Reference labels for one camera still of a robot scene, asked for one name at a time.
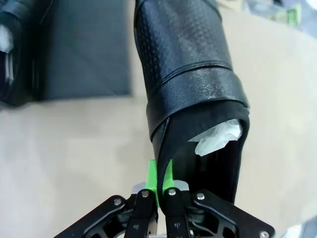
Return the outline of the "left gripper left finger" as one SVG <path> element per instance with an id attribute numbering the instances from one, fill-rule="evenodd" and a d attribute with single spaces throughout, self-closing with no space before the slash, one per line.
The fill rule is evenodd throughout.
<path id="1" fill-rule="evenodd" d="M 129 198 L 113 195 L 57 238 L 147 238 L 157 232 L 156 162 L 149 161 L 147 181 L 135 185 Z"/>

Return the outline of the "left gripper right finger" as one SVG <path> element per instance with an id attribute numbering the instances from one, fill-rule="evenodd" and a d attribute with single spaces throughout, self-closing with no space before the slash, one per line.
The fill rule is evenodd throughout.
<path id="1" fill-rule="evenodd" d="M 275 229 L 206 189 L 191 194 L 187 183 L 174 181 L 172 163 L 163 180 L 169 238 L 272 238 Z"/>

